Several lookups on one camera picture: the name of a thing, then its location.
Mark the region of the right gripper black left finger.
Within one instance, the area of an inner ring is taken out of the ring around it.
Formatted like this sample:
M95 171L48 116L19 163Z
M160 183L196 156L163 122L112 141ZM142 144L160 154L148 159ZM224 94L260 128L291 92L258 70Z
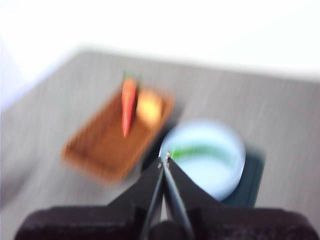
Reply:
M161 170L162 160L158 157L132 186L108 204L110 225L143 225Z

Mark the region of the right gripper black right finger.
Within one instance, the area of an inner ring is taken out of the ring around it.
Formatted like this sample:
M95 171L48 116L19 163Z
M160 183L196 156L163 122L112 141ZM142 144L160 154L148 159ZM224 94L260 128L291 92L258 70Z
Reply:
M163 165L174 214L190 225L219 224L224 205L201 189L170 157L163 160Z

